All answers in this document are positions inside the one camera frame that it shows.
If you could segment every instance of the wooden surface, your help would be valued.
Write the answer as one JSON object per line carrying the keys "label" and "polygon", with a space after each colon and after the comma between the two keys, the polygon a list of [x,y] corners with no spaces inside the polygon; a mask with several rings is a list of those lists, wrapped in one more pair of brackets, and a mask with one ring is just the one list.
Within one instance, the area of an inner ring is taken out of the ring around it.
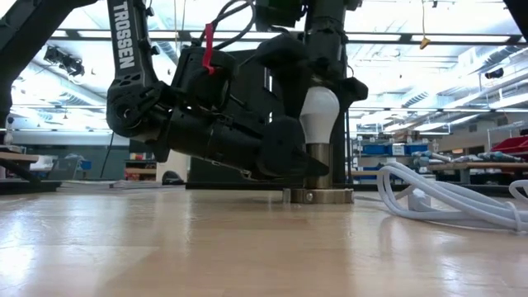
{"label": "wooden surface", "polygon": [[156,168],[125,168],[128,174],[156,174]]}
{"label": "wooden surface", "polygon": [[528,169],[528,163],[495,163],[495,162],[467,162],[447,163],[427,166],[429,170],[460,170],[460,169]]}
{"label": "wooden surface", "polygon": [[29,161],[35,163],[39,161],[39,156],[37,155],[26,155],[22,153],[4,153],[0,152],[0,158],[13,161]]}
{"label": "wooden surface", "polygon": [[4,196],[0,296],[528,296],[528,236],[385,210],[253,191]]}

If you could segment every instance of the coiled white cable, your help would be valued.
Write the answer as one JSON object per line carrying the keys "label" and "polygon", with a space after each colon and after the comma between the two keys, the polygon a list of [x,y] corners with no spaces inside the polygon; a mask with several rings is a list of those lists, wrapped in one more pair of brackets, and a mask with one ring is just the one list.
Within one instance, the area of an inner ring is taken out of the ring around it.
{"label": "coiled white cable", "polygon": [[[402,178],[411,186],[395,196],[390,185],[391,174]],[[407,219],[471,228],[528,231],[528,211],[519,211],[511,202],[502,203],[462,186],[427,180],[401,163],[388,163],[382,167],[377,186],[381,200],[389,210]],[[528,197],[518,191],[520,187],[528,193],[528,180],[514,181],[509,190],[513,197],[528,203]],[[398,203],[398,199],[405,196],[408,197],[408,210]],[[431,198],[456,210],[432,208]]]}

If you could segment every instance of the white light bulb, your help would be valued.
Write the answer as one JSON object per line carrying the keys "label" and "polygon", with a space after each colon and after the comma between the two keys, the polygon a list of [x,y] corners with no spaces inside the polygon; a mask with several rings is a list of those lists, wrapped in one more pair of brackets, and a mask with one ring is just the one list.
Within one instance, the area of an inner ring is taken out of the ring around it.
{"label": "white light bulb", "polygon": [[330,134],[339,116],[339,100],[325,87],[311,87],[300,112],[306,144],[329,144]]}

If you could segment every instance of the metal base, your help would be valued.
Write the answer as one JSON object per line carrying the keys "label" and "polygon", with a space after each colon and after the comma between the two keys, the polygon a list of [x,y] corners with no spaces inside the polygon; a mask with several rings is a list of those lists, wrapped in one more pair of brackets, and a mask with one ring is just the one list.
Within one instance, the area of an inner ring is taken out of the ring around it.
{"label": "metal base", "polygon": [[354,203],[352,189],[284,189],[282,201],[300,204],[350,204]]}

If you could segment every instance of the red tab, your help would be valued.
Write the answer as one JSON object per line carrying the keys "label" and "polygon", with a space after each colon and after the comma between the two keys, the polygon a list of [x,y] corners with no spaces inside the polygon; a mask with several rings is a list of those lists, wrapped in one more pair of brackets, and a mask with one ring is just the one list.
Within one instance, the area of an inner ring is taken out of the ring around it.
{"label": "red tab", "polygon": [[211,66],[213,58],[213,24],[205,25],[205,54],[202,59],[202,65],[209,70],[209,75],[215,73],[215,68]]}

